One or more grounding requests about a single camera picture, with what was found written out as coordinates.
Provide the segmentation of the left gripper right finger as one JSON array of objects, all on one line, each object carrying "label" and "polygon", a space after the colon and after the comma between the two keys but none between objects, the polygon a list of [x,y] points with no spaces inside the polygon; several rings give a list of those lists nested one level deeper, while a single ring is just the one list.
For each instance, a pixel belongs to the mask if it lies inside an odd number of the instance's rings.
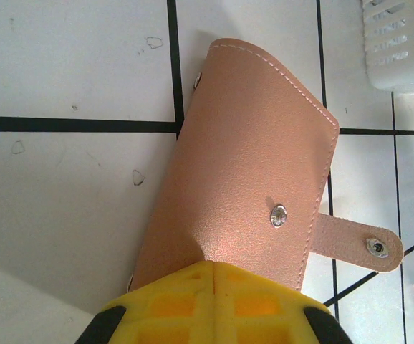
[{"label": "left gripper right finger", "polygon": [[215,344],[352,344],[320,302],[227,263],[213,264]]}]

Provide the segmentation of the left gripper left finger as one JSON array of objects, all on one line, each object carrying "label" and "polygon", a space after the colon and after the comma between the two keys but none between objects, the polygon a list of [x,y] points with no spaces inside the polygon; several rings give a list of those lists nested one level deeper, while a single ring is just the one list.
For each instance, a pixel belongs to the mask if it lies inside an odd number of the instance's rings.
[{"label": "left gripper left finger", "polygon": [[214,344],[213,262],[199,262],[110,301],[74,344]]}]

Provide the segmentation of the pink leather card holder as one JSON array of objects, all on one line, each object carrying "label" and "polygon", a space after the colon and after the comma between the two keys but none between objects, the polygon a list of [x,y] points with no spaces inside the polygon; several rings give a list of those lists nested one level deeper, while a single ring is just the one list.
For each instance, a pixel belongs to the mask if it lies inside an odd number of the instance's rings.
[{"label": "pink leather card holder", "polygon": [[239,39],[212,42],[130,289],[204,260],[294,290],[311,253],[396,269],[403,244],[392,231],[319,212],[339,132],[271,54]]}]

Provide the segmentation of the white plastic card tray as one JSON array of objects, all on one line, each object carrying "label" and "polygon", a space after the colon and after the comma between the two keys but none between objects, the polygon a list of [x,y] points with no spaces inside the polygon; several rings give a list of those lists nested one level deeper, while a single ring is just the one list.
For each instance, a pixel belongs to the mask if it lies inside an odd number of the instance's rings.
[{"label": "white plastic card tray", "polygon": [[371,84],[414,94],[414,0],[362,0],[362,16]]}]

